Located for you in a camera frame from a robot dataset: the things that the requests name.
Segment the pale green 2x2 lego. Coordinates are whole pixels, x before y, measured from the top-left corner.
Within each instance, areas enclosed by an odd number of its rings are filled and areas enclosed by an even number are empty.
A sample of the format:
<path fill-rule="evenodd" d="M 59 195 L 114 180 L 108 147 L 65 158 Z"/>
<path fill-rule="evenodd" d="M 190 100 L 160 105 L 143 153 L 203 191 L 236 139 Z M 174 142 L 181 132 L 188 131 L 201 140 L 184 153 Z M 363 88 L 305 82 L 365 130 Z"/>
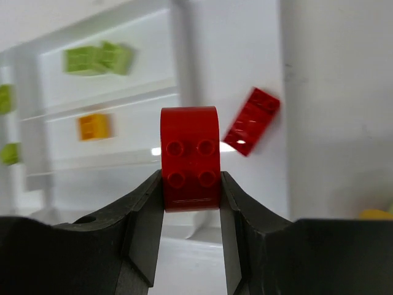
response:
<path fill-rule="evenodd" d="M 126 76 L 133 60 L 133 50 L 124 44 L 101 42 L 100 63 L 114 74 Z"/>

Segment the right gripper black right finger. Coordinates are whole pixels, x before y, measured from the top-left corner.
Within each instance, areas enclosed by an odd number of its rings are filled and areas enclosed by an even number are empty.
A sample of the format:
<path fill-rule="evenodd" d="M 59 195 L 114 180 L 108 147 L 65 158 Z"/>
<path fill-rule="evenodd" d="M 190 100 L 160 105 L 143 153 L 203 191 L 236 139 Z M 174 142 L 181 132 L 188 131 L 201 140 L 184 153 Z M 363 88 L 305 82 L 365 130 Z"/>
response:
<path fill-rule="evenodd" d="M 288 221 L 221 174 L 228 294 L 391 294 L 392 222 Z"/>

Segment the red curved lego brick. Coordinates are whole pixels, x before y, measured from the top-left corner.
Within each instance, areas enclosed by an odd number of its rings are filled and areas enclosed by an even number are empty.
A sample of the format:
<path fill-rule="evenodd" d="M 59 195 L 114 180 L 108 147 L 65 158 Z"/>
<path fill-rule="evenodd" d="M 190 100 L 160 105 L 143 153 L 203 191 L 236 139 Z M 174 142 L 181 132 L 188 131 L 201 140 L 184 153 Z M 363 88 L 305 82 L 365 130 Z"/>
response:
<path fill-rule="evenodd" d="M 160 139 L 165 210 L 218 208 L 221 177 L 216 108 L 163 108 Z"/>

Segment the yellow lego brick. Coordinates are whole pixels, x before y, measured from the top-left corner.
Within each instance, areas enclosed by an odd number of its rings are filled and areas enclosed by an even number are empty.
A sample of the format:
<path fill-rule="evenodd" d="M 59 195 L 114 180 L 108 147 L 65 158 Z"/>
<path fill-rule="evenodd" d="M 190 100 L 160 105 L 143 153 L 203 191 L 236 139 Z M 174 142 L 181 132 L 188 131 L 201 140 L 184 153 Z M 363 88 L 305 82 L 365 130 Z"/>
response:
<path fill-rule="evenodd" d="M 359 218 L 370 220 L 393 220 L 393 214 L 387 211 L 369 209 L 362 211 L 359 215 Z"/>

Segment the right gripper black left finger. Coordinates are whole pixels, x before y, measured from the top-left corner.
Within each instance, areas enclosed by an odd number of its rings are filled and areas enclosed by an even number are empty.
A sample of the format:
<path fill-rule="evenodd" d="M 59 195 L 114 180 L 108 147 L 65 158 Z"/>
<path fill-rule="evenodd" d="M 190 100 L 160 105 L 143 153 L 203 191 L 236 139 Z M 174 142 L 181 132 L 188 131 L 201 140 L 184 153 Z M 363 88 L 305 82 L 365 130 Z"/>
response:
<path fill-rule="evenodd" d="M 2 294 L 147 294 L 163 224 L 163 181 L 140 186 L 73 223 L 1 218 Z"/>

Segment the pale green lego end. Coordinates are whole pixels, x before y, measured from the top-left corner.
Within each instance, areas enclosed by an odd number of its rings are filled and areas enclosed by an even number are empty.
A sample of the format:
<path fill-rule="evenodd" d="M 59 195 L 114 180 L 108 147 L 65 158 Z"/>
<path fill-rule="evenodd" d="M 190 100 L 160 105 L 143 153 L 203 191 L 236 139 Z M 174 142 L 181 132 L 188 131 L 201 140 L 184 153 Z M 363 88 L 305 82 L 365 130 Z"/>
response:
<path fill-rule="evenodd" d="M 95 76 L 107 71 L 101 63 L 102 50 L 96 46 L 82 46 L 63 52 L 63 71 L 76 76 Z"/>

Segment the lime green curved lego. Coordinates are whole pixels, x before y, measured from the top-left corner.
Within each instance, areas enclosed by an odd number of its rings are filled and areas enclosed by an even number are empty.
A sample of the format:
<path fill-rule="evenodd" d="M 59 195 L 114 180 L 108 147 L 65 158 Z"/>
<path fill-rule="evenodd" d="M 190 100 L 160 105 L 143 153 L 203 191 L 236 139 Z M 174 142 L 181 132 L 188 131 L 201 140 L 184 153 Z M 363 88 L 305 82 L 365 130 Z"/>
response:
<path fill-rule="evenodd" d="M 1 150 L 1 161 L 4 165 L 20 163 L 20 143 L 7 143 Z"/>

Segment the dark green small lego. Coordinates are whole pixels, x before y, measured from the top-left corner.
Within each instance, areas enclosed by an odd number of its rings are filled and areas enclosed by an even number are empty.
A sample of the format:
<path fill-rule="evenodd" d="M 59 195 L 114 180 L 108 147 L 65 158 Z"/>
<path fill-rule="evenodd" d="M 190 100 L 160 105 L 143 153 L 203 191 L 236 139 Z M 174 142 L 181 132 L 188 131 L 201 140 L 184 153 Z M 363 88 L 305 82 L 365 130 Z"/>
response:
<path fill-rule="evenodd" d="M 2 84 L 0 88 L 0 112 L 1 114 L 7 114 L 13 109 L 13 85 Z"/>

